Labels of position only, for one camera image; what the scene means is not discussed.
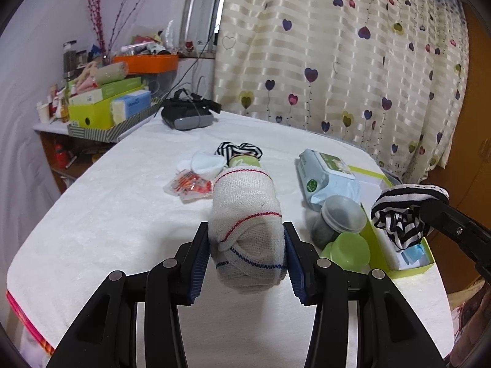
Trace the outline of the person's right hand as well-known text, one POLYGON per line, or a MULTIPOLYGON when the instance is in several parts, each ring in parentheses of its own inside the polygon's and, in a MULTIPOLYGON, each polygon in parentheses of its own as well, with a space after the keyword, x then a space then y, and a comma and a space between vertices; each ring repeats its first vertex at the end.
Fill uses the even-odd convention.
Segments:
POLYGON ((490 367, 490 284, 464 303, 458 336, 449 355, 451 367, 490 367))

